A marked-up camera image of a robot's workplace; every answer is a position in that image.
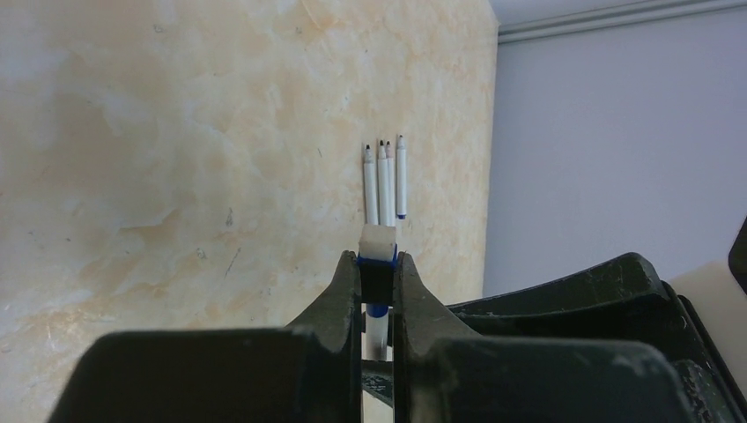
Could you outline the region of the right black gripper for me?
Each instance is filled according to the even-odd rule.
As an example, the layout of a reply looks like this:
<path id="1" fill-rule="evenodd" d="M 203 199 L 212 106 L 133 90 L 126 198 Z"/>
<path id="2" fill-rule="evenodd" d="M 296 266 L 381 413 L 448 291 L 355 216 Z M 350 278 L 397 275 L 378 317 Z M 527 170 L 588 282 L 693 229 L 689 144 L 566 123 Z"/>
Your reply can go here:
<path id="1" fill-rule="evenodd" d="M 483 335 L 505 327 L 538 338 L 639 341 L 659 350 L 684 383 L 699 422 L 744 422 L 746 399 L 692 302 L 629 252 L 551 282 L 450 311 Z"/>

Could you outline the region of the black cap marker pen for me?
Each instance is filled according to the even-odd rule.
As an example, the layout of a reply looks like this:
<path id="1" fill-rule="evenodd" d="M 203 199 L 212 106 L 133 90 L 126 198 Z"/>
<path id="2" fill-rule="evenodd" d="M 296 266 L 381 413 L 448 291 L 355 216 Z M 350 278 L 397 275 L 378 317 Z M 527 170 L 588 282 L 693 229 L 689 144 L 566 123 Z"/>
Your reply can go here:
<path id="1" fill-rule="evenodd" d="M 390 226 L 389 216 L 389 176 L 388 176 L 388 156 L 384 141 L 381 140 L 378 146 L 377 158 L 378 172 L 378 197 L 379 197 L 379 221 L 383 226 Z"/>

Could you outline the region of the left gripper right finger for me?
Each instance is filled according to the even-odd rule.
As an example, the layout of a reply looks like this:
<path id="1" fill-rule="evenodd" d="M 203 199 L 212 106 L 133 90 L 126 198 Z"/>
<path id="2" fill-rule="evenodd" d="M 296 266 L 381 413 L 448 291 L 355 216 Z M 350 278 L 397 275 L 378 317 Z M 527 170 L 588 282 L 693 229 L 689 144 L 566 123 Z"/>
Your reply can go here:
<path id="1" fill-rule="evenodd" d="M 448 422 L 458 376 L 448 348 L 477 333 L 425 286 L 414 259 L 398 254 L 393 279 L 394 421 Z"/>

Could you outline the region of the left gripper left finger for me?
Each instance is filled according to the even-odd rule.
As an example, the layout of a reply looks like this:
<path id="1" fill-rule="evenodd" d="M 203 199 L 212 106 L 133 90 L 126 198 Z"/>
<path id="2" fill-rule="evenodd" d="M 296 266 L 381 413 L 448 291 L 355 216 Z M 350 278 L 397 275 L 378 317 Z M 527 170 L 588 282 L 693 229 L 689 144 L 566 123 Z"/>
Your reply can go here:
<path id="1" fill-rule="evenodd" d="M 328 287 L 287 328 L 306 340 L 298 392 L 303 420 L 360 422 L 361 279 L 353 252 L 341 254 Z"/>

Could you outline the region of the blue cap marker pen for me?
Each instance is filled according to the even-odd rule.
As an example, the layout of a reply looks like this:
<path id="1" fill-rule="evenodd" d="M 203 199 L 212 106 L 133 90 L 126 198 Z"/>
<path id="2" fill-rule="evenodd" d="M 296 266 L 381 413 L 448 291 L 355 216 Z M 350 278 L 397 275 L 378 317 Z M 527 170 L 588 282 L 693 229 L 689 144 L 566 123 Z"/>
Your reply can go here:
<path id="1" fill-rule="evenodd" d="M 403 135 L 396 141 L 396 215 L 399 219 L 407 216 L 407 147 Z"/>

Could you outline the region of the red cap marker pen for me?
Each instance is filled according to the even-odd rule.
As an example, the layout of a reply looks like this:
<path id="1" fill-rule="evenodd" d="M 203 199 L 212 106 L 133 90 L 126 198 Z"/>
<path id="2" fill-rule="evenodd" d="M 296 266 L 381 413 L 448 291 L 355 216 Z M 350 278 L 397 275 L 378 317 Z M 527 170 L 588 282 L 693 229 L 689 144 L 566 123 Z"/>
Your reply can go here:
<path id="1" fill-rule="evenodd" d="M 395 176 L 395 155 L 391 143 L 385 143 L 385 154 L 388 168 L 388 224 L 396 225 L 396 176 Z"/>

